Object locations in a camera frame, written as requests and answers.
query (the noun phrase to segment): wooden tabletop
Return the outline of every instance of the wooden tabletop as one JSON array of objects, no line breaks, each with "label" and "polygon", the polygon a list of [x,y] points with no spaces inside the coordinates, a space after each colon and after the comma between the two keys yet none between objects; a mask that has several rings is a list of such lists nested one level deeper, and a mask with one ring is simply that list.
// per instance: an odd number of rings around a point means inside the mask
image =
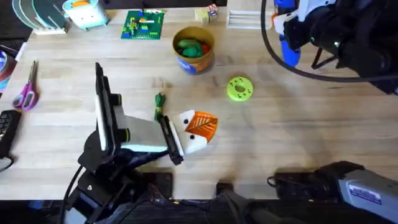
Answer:
[{"label": "wooden tabletop", "polygon": [[[63,197],[95,130],[95,62],[112,92],[122,94],[129,116],[152,120],[155,95],[162,91],[169,116],[195,109],[219,118],[208,147],[186,156],[182,165],[174,167],[165,157],[142,168],[174,172],[175,198],[211,198],[220,179],[233,181],[245,197],[274,198],[266,179],[276,169],[340,160],[398,179],[398,97],[368,83],[294,75],[270,58],[259,30],[226,29],[226,9],[220,10],[219,23],[207,27],[216,40],[215,66],[196,76],[180,69],[172,49],[178,30],[199,26],[194,9],[169,9],[160,40],[121,40],[127,10],[108,11],[108,26],[88,32],[72,26],[67,35],[32,34],[0,109],[11,108],[33,60],[39,61],[40,99],[21,119],[12,146],[17,161],[0,174],[0,200]],[[315,52],[304,47],[298,67],[310,70]],[[355,75],[332,65],[318,73]],[[247,102],[226,95],[228,80],[236,76],[254,84]]]}]

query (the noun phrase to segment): gray device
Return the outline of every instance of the gray device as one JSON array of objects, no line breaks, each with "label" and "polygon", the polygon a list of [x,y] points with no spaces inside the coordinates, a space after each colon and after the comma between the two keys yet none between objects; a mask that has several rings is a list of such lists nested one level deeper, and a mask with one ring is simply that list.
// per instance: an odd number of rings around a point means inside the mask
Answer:
[{"label": "gray device", "polygon": [[354,170],[338,181],[343,200],[398,223],[398,182],[369,170]]}]

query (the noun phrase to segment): yellow-green gear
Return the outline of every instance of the yellow-green gear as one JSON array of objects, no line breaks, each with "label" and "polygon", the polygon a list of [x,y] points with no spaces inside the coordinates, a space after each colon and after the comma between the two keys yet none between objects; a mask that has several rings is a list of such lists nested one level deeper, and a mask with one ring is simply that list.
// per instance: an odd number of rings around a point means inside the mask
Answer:
[{"label": "yellow-green gear", "polygon": [[253,94],[253,84],[247,78],[235,77],[228,82],[226,92],[234,101],[246,101]]}]

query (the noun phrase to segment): sticker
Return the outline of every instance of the sticker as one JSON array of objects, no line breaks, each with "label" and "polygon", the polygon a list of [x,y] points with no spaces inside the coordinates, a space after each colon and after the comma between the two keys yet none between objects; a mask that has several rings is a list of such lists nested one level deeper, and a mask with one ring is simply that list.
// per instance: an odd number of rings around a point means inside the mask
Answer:
[{"label": "sticker", "polygon": [[180,59],[179,57],[177,57],[177,59],[178,59],[178,62],[180,62],[180,66],[181,66],[182,70],[188,72],[189,74],[196,74],[197,70],[194,66],[190,65],[189,63]]},{"label": "sticker", "polygon": [[356,197],[360,197],[360,198],[363,198],[370,202],[381,205],[380,194],[370,191],[368,189],[364,189],[364,188],[353,186],[353,185],[349,185],[348,188],[349,188],[349,192],[351,193],[351,195],[354,195]]}]

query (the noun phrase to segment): white label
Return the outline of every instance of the white label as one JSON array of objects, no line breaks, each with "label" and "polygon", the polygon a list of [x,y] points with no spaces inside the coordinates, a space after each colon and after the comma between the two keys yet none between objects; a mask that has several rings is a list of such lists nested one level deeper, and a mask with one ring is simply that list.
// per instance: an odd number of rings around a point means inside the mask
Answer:
[{"label": "white label", "polygon": [[357,187],[353,185],[349,185],[349,192],[351,195],[356,197],[360,197],[362,199],[368,200],[370,202],[381,205],[381,196],[380,194],[370,191],[368,189],[364,189],[362,187]]}]

